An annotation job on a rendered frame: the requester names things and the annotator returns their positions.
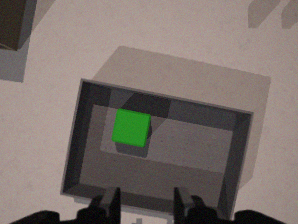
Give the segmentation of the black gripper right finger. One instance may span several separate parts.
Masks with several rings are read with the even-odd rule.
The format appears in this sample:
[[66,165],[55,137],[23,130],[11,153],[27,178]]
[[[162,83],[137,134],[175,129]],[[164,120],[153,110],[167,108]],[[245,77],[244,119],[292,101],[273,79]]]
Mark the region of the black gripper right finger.
[[202,198],[190,195],[187,187],[174,187],[174,224],[286,224],[254,210],[234,213],[234,220],[219,219]]

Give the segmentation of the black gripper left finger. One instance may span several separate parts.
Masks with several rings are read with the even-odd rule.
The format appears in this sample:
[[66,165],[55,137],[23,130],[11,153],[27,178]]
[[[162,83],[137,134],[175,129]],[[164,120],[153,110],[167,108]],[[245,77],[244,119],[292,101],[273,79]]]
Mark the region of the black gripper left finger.
[[77,211],[76,219],[60,221],[60,214],[42,210],[10,224],[121,224],[120,187],[108,187],[104,196],[96,196]]

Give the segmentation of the green block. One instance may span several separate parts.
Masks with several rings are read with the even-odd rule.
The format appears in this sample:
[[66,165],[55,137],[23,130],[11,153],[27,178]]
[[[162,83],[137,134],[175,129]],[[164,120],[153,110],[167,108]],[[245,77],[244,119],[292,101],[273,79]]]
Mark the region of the green block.
[[150,114],[119,108],[116,114],[112,141],[144,147],[150,120]]

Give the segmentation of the dark grey open-top box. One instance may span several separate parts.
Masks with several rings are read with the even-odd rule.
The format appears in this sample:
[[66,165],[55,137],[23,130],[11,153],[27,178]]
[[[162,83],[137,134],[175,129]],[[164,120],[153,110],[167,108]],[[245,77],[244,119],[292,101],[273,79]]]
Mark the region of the dark grey open-top box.
[[[111,140],[119,108],[150,114],[144,147]],[[187,187],[232,220],[254,112],[81,78],[60,195],[173,216]]]

